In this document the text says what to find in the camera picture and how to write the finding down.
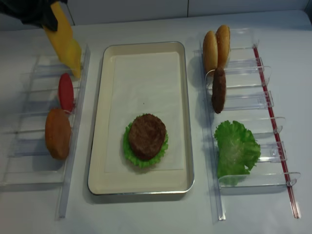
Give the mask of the black gloved hand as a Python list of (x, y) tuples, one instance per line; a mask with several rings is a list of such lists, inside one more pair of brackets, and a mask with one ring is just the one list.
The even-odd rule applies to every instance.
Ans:
[(23, 24), (45, 26), (55, 32), (58, 20), (51, 8), (55, 2), (57, 0), (0, 0), (0, 13), (19, 19)]

